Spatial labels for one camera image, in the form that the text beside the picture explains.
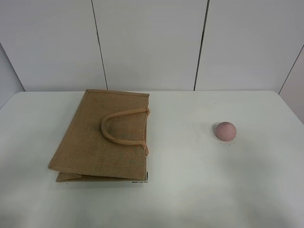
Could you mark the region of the brown linen tote bag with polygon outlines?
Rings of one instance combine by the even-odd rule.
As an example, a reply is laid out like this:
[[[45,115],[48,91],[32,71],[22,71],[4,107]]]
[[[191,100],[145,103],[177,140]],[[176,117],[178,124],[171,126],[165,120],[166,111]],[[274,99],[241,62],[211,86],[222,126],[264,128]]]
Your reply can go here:
[[[48,168],[57,182],[146,182],[149,95],[86,90]]]

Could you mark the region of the pink peach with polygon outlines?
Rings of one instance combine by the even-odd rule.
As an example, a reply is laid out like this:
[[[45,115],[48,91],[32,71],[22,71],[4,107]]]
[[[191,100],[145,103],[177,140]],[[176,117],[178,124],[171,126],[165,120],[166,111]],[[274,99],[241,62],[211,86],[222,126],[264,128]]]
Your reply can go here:
[[[215,128],[215,136],[224,142],[232,141],[237,134],[237,129],[234,124],[230,122],[221,122]]]

